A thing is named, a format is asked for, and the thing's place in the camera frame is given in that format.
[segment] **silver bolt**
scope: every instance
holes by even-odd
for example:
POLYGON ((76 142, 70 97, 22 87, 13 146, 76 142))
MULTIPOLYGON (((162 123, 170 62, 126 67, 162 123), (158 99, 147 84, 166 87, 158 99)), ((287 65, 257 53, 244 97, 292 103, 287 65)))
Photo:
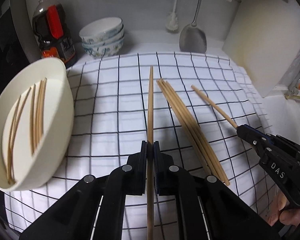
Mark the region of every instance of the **silver bolt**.
POLYGON ((210 175, 207 177, 207 181, 210 183, 215 183, 217 182, 217 178, 215 176, 210 175))
POLYGON ((171 166, 169 167, 169 171, 177 172, 178 170, 179 170, 179 167, 176 166, 176 165, 171 165, 171 166))
POLYGON ((131 171, 131 170, 132 170, 132 166, 131 166, 131 165, 128 165, 128 164, 123 165, 123 166, 122 166, 122 170, 123 170, 123 171, 131 171))
POLYGON ((84 178, 83 178, 83 181, 85 183, 93 182, 93 180, 94 180, 94 177, 92 175, 87 175, 87 176, 84 176, 84 178))

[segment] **white plaid tablecloth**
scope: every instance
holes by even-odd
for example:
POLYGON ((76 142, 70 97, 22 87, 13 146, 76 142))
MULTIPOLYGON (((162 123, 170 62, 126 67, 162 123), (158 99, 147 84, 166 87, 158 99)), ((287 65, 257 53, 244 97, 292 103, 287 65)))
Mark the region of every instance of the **white plaid tablecloth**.
MULTIPOLYGON (((220 160, 231 190, 261 216, 272 201, 275 184, 259 167, 251 146, 191 89, 205 91, 238 124, 270 132, 261 97, 245 70, 229 59, 191 53, 115 56, 76 64, 67 70, 75 106, 74 127, 66 156, 42 187, 5 194, 10 226, 20 232, 87 174, 109 174, 140 151, 146 140, 150 65, 154 79, 169 81, 200 124, 220 160)), ((204 177, 178 119, 154 83, 154 140, 175 165, 204 177)), ((174 197, 154 196, 155 239, 176 239, 174 197)), ((146 195, 127 196, 122 239, 146 239, 146 195)))

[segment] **chopstick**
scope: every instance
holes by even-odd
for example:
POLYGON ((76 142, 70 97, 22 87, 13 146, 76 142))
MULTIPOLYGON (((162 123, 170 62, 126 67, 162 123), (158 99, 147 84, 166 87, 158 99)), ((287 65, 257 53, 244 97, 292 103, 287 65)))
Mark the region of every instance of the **chopstick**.
MULTIPOLYGON (((13 156, 13 148, 14 148, 14 142, 15 142, 15 139, 16 139, 16 134, 17 134, 17 129, 18 129, 18 125, 19 125, 19 121, 20 121, 20 117, 21 117, 21 114, 22 114, 22 111, 23 111, 23 108, 26 104, 26 101, 27 101, 27 98, 28 98, 28 95, 30 93, 30 90, 31 90, 31 87, 29 87, 28 91, 27 91, 27 94, 25 96, 25 99, 23 100, 22 104, 21 104, 21 107, 20 107, 20 111, 18 113, 18 115, 16 114, 17 111, 18 111, 18 108, 16 107, 15 109, 15 112, 14 112, 14 117, 13 117, 13 120, 12 120, 12 123, 11 123, 11 126, 13 126, 13 129, 12 129, 12 138, 11 141, 8 143, 9 146, 8 146, 8 167, 7 167, 7 177, 8 177, 8 183, 9 184, 13 184, 15 183, 15 180, 14 180, 14 176, 11 176, 11 170, 12 170, 12 156, 13 156)), ((19 99, 18 99, 18 102, 17 102, 17 106, 19 106, 19 102, 20 102, 20 99, 21 99, 21 95, 19 96, 19 99)))
POLYGON ((150 66, 147 123, 147 240, 153 240, 154 171, 153 171, 153 66, 150 66))
POLYGON ((34 134, 34 130, 33 130, 34 98, 35 98, 35 84, 33 85, 31 105, 30 105, 30 151, 31 151, 31 155, 33 155, 33 152, 34 152, 34 140, 33 140, 33 134, 34 134))
POLYGON ((46 90, 46 85, 47 85, 47 78, 44 78, 43 80, 43 87, 42 87, 42 91, 41 91, 41 98, 40 98, 40 107, 39 107, 39 141, 42 137, 43 134, 43 104, 44 104, 44 97, 45 97, 45 90, 46 90))
MULTIPOLYGON (((44 78, 40 81, 39 90, 37 95, 36 107, 35 107, 35 117, 34 121, 32 122, 32 127, 30 123, 30 130, 32 130, 32 141, 33 141, 33 148, 31 149, 31 154, 34 154, 41 137, 43 135, 43 110, 44 110, 44 98, 45 98, 45 91, 47 86, 47 78, 44 78)), ((31 105, 31 111, 34 111, 34 105, 31 105)))
POLYGON ((194 85, 191 88, 197 93, 202 100, 208 102, 214 109, 216 109, 219 114, 221 114, 228 122, 237 130, 238 125, 219 107, 217 106, 210 98, 208 98, 202 91, 196 88, 194 85))
POLYGON ((210 144, 203 135, 199 125, 186 108, 185 104, 179 98, 177 93, 173 90, 168 82, 157 80, 157 83, 171 105, 174 113, 176 114, 181 126, 183 127, 188 139, 194 147, 194 150, 207 174, 211 173, 224 181, 227 186, 230 182, 218 160, 210 144))
POLYGON ((35 117, 34 117, 34 150, 37 148, 39 143, 39 133, 38 133, 38 118, 39 118, 39 106, 40 106, 40 95, 41 95, 41 87, 42 87, 42 80, 40 80, 39 90, 37 95, 36 107, 35 107, 35 117))
POLYGON ((171 93, 174 95, 175 99, 177 99, 180 103, 180 105, 182 106, 181 109, 183 109, 184 113, 187 113, 187 120, 189 122, 189 124, 194 128, 194 133, 196 134, 196 137, 194 137, 195 139, 198 138, 198 140, 196 140, 196 143, 200 146, 201 144, 201 151, 202 152, 206 152, 208 155, 208 158, 210 159, 213 168, 215 169, 215 172, 217 173, 217 177, 220 178, 220 180, 222 180, 223 182, 225 182, 225 184, 227 186, 230 185, 230 182, 226 176, 226 173, 224 172, 217 156, 215 155, 212 147, 210 146, 209 142, 207 141, 207 139, 205 138, 204 134, 201 131, 200 126, 197 124, 196 120, 192 117, 192 115, 190 114, 190 112, 187 110, 186 105, 182 102, 182 100, 179 98, 179 96, 177 95, 177 93, 173 90, 172 86, 166 82, 167 87, 170 89, 171 93))
POLYGON ((13 126, 15 125, 16 122, 16 116, 18 113, 18 108, 19 108, 19 103, 20 103, 21 95, 18 98, 16 108, 14 109, 11 125, 10 125, 10 132, 9 132, 9 140, 8 140, 8 151, 7 151, 7 179, 8 183, 11 184, 11 160, 12 160, 12 154, 11 154, 11 136, 12 136, 12 130, 13 126))
POLYGON ((186 125, 186 121, 185 121, 185 118, 183 119, 182 116, 181 116, 181 113, 180 111, 178 110, 177 108, 177 105, 175 104, 175 102, 171 99, 170 95, 168 94, 168 91, 167 89, 164 87, 164 83, 162 82, 162 80, 157 80, 157 84, 159 86, 159 88, 161 89, 164 97, 166 98, 166 100, 168 101, 169 105, 172 107, 173 109, 173 112, 175 113, 175 115, 177 116, 185 134, 187 135, 189 141, 191 142, 193 148, 194 148, 194 151, 195 153, 197 154, 197 157, 199 158, 199 161, 205 171, 205 173, 207 175, 210 175, 211 174, 211 170, 210 170, 210 167, 207 165, 207 162, 205 160, 205 158, 202 156, 202 153, 198 147, 198 145, 196 144, 194 138, 192 137, 191 135, 191 132, 189 131, 189 128, 188 126, 186 125))
POLYGON ((7 150, 7 179, 9 184, 14 184, 15 179, 13 175, 13 165, 12 165, 12 159, 13 159, 13 148, 14 143, 16 139, 16 133, 20 121, 21 114, 23 112, 23 108, 26 104, 27 98, 29 96, 29 93, 31 89, 32 96, 31 96, 31 103, 30 103, 30 125, 29 125, 29 135, 30 135, 30 151, 31 155, 33 155, 34 150, 37 148, 37 145, 43 135, 43 108, 44 108, 44 98, 45 98, 45 90, 47 85, 47 78, 44 78, 44 80, 40 81, 39 85, 39 91, 37 95, 37 101, 36 101, 36 110, 34 114, 34 101, 35 101, 35 89, 36 85, 33 85, 32 87, 29 87, 26 96, 21 104, 20 110, 19 110, 19 104, 21 101, 21 95, 18 98, 16 108, 13 113, 11 125, 10 125, 10 131, 9 131, 9 140, 8 140, 8 150, 7 150))

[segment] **soy sauce bottle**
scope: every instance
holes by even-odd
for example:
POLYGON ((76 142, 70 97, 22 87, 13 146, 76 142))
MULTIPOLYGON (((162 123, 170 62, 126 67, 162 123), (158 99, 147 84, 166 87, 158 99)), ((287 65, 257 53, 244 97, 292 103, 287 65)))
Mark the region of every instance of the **soy sauce bottle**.
POLYGON ((66 25, 65 11, 57 0, 38 1, 32 29, 38 37, 42 57, 58 57, 69 68, 77 62, 78 56, 66 25))

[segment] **white cutting board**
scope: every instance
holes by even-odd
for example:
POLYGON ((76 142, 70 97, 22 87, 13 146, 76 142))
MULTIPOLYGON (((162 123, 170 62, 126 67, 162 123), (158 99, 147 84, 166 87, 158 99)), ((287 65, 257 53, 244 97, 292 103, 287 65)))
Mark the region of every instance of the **white cutting board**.
POLYGON ((300 6, 296 0, 243 0, 223 51, 246 69, 265 97, 300 49, 300 6))

